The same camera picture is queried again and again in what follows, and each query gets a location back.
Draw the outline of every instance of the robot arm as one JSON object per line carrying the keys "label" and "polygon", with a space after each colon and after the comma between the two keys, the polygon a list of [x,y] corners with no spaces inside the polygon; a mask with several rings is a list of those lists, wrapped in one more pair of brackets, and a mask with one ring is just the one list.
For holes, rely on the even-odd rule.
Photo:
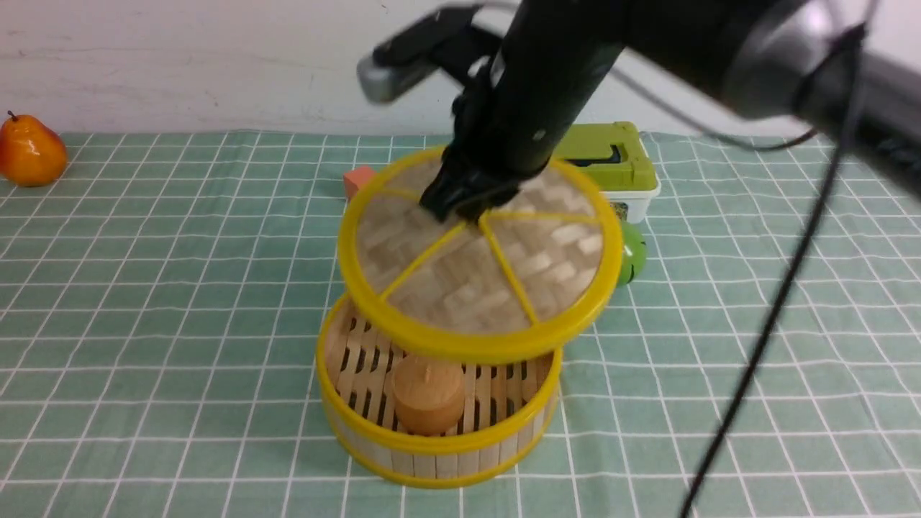
{"label": "robot arm", "polygon": [[[388,103],[438,68],[463,87],[454,138],[420,201],[477,219],[542,171],[624,48],[742,118],[794,115],[837,135],[848,69],[825,0],[522,0],[504,37],[445,6],[361,61],[367,98]],[[476,68],[476,64],[485,62]],[[864,57],[854,151],[921,199],[921,76]]]}

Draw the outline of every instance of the yellow rim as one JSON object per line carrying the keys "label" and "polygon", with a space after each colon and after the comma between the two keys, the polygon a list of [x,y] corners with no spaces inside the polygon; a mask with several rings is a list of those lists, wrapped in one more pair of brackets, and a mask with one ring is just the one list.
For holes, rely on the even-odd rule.
{"label": "yellow rim", "polygon": [[[567,216],[563,220],[587,222],[591,219],[596,221],[600,225],[604,242],[604,250],[594,280],[568,310],[549,321],[538,322],[523,331],[503,335],[469,336],[449,333],[421,324],[390,306],[382,296],[386,293],[378,294],[371,288],[362,273],[356,251],[355,235],[361,215],[376,194],[406,197],[407,193],[400,191],[397,194],[384,188],[384,185],[401,171],[435,159],[440,156],[441,152],[441,148],[427,149],[393,162],[375,175],[349,202],[339,231],[339,267],[346,290],[358,310],[385,335],[408,351],[424,356],[483,364],[505,364],[540,356],[562,346],[591,325],[604,309],[604,305],[617,285],[624,248],[623,236],[620,232],[619,220],[608,200],[601,195],[595,182],[577,167],[562,160],[554,160],[554,167],[586,196],[597,215],[595,218]],[[488,218],[523,218],[524,216],[504,216],[495,213],[489,215]],[[540,215],[537,218],[548,216],[551,215]],[[506,271],[507,277],[509,274],[514,276],[508,270],[507,265],[500,264],[500,266]],[[525,300],[522,302],[522,306],[527,308],[528,303]]]}
{"label": "yellow rim", "polygon": [[332,380],[330,380],[330,374],[326,371],[327,335],[332,321],[335,320],[336,314],[342,310],[347,300],[348,296],[343,295],[336,301],[326,321],[323,322],[320,337],[317,340],[316,376],[320,378],[321,396],[327,404],[332,405],[336,414],[342,418],[350,429],[388,448],[407,453],[443,455],[464,453],[491,446],[514,433],[518,433],[519,430],[531,422],[534,416],[539,412],[543,412],[559,384],[560,370],[563,365],[562,349],[554,351],[554,359],[550,365],[550,371],[547,373],[547,379],[543,382],[543,386],[537,390],[537,394],[521,410],[494,426],[452,437],[421,437],[387,430],[362,418],[349,408],[336,393],[335,387],[332,386]]}
{"label": "yellow rim", "polygon": [[352,447],[352,445],[342,436],[340,431],[334,427],[332,424],[330,428],[332,429],[333,435],[336,436],[336,439],[339,440],[339,443],[342,444],[343,448],[352,455],[352,457],[367,468],[368,471],[374,473],[380,477],[388,479],[390,482],[400,484],[402,486],[411,486],[414,488],[420,489],[451,489],[451,488],[463,488],[466,486],[472,486],[473,484],[479,484],[480,482],[485,482],[490,478],[493,478],[497,475],[505,473],[517,463],[521,462],[521,459],[528,456],[528,453],[531,452],[536,446],[537,443],[541,441],[543,434],[547,431],[547,428],[550,427],[550,423],[554,420],[554,414],[550,414],[550,417],[544,421],[543,426],[541,427],[541,432],[537,434],[533,439],[531,439],[530,444],[525,447],[525,449],[513,455],[510,459],[497,465],[496,467],[481,471],[476,475],[469,475],[466,477],[457,477],[457,478],[419,478],[419,477],[410,477],[408,475],[403,475],[401,473],[396,473],[390,471],[389,469],[384,469],[379,465],[373,463],[365,457],[363,454],[359,453],[358,450]]}

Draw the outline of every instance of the bamboo steamer basket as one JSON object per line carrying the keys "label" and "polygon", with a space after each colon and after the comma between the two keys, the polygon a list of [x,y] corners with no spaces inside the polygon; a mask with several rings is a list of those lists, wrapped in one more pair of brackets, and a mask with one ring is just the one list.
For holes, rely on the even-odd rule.
{"label": "bamboo steamer basket", "polygon": [[[441,152],[394,162],[350,202],[338,243],[346,293],[316,352],[339,442],[372,472],[422,488],[486,480],[537,445],[559,398],[562,347],[612,295],[623,249],[599,188],[559,160],[478,224],[438,223],[418,199]],[[397,416],[392,378],[407,355],[462,368],[463,412],[440,434],[412,433]]]}

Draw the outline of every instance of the woven bamboo lid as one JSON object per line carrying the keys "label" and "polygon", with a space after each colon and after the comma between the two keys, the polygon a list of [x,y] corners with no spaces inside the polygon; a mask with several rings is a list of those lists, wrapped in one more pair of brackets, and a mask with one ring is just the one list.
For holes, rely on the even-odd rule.
{"label": "woven bamboo lid", "polygon": [[613,293],[623,242],[598,187],[552,162],[478,226],[435,221],[418,199],[440,149],[391,164],[358,192],[339,235],[358,309],[403,348],[510,363],[562,346]]}

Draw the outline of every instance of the green lid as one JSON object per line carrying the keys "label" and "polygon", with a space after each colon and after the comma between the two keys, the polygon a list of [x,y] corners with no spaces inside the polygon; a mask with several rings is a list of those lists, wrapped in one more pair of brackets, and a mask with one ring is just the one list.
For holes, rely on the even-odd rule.
{"label": "green lid", "polygon": [[575,124],[555,154],[581,168],[602,191],[654,191],[659,185],[631,123]]}

